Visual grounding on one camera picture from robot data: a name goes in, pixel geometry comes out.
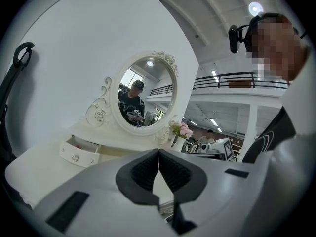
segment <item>vanity drawer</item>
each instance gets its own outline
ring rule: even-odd
[[[98,163],[101,145],[72,136],[60,143],[59,154],[72,164],[89,167]]]

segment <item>white wall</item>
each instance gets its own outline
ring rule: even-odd
[[[172,81],[171,81],[170,76],[165,77],[164,79],[161,79],[160,82],[157,82],[155,88],[157,89],[157,88],[164,87],[167,85],[172,85]]]
[[[175,56],[183,116],[198,62],[181,28],[158,0],[61,0],[21,42],[35,44],[31,63],[9,99],[8,135],[16,154],[85,115],[131,57],[148,51]]]
[[[157,82],[151,80],[148,77],[144,77],[143,83],[144,83],[144,90],[143,90],[143,92],[141,94],[139,94],[139,96],[143,100],[145,100],[146,97],[150,96],[150,93],[152,92],[152,90],[156,88],[156,83]]]
[[[147,112],[153,113],[156,110],[156,105],[145,102],[145,115]]]
[[[2,82],[6,67],[12,64],[15,49],[28,29],[59,0],[28,0],[12,20],[0,43],[0,81]]]

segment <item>black headset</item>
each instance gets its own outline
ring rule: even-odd
[[[245,43],[247,51],[251,51],[251,38],[249,37],[249,33],[251,30],[257,26],[258,22],[268,18],[268,17],[280,17],[282,16],[281,14],[278,13],[259,13],[257,16],[251,19],[249,25],[242,25],[237,27],[236,25],[232,25],[230,29],[228,30],[228,37],[229,37],[229,43],[231,46],[231,52],[232,53],[237,53],[239,49],[239,43]],[[242,37],[242,29],[244,27],[248,26],[247,33],[245,37]],[[295,34],[299,34],[297,29],[293,27]],[[302,39],[306,35],[306,31],[300,36]]]

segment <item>flower vase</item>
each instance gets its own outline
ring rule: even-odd
[[[181,138],[178,136],[178,139],[176,141],[176,143],[174,143],[172,149],[178,152],[182,151],[182,147],[183,147],[183,143],[186,141],[186,139]]]

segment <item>black railing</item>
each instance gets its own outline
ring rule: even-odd
[[[284,84],[284,87],[274,86],[273,84]],[[192,90],[198,90],[203,88],[279,88],[287,89],[289,86],[288,82],[278,82],[278,81],[261,81],[257,80],[254,72],[235,72],[220,74],[216,76],[207,76],[196,78]],[[151,96],[159,94],[172,93],[172,85],[167,85],[161,88],[153,89]]]

